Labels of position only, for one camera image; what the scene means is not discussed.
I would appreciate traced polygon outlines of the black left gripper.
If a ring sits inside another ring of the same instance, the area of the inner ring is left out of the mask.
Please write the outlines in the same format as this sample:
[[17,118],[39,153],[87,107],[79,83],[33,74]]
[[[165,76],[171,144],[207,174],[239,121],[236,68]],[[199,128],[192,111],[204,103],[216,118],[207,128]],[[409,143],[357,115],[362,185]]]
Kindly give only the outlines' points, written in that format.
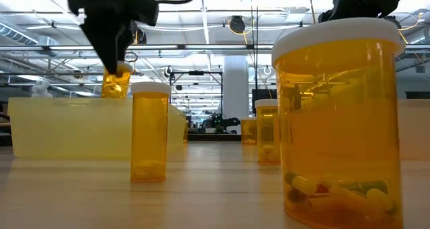
[[[159,3],[156,0],[67,0],[67,3],[74,15],[79,15],[82,9],[86,21],[139,21],[155,26],[159,15]],[[125,61],[126,51],[134,42],[136,24],[108,24],[103,28],[90,22],[81,24],[80,28],[108,73],[118,76],[118,62]]]

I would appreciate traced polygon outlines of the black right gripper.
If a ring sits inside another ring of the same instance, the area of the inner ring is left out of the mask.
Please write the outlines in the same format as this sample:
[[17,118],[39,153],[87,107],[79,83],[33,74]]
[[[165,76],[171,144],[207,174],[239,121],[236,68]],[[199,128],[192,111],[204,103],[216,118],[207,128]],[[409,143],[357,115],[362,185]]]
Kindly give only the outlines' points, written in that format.
[[399,0],[333,0],[333,8],[321,13],[318,22],[355,17],[385,18],[398,7]]

